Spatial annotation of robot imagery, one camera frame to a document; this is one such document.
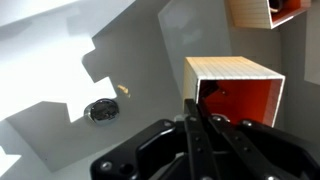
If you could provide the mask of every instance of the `cardboard box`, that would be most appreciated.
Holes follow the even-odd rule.
[[[270,12],[269,0],[229,0],[229,6],[236,27],[273,29],[293,17],[305,12],[311,0],[286,0],[283,9]]]
[[[232,123],[251,119],[274,126],[285,77],[244,57],[187,57],[183,99]]]

